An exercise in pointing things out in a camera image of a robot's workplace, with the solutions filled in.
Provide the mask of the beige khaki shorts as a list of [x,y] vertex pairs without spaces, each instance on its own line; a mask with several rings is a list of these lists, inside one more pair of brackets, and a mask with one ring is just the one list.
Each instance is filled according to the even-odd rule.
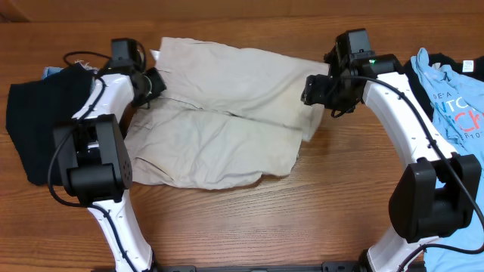
[[301,94],[325,63],[165,37],[156,69],[166,89],[125,139],[140,184],[224,190],[287,176],[321,123],[323,106]]

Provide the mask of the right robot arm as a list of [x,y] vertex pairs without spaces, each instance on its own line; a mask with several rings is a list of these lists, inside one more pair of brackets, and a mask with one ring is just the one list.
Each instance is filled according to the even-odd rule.
[[482,214],[476,203],[481,166],[461,155],[433,126],[396,56],[371,49],[365,29],[337,36],[324,56],[325,76],[309,76],[301,100],[321,104],[334,118],[364,104],[379,119],[403,166],[389,199],[390,228],[356,261],[326,261],[324,271],[422,271],[420,253]]

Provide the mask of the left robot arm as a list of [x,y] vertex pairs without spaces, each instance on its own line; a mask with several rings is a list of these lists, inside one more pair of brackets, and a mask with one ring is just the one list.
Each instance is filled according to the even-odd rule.
[[116,271],[158,271],[130,200],[133,169],[119,122],[126,108],[149,106],[166,88],[140,42],[111,42],[111,55],[93,78],[85,104],[54,128],[55,152],[65,191],[96,219]]

